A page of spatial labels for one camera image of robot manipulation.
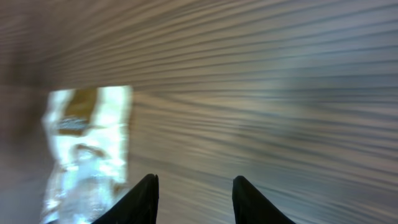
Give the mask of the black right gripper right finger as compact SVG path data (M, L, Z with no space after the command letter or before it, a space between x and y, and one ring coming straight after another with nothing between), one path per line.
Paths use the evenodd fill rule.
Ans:
M242 175L233 180L232 200L236 224L295 224Z

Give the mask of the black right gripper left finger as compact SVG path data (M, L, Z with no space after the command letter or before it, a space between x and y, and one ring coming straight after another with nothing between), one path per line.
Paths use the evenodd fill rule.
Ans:
M159 177L147 174L93 224L156 224Z

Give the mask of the beige snack pouch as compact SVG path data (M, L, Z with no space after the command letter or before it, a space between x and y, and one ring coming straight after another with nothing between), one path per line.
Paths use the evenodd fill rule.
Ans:
M127 182L132 87L57 90L42 117L54 167L41 223L93 223Z

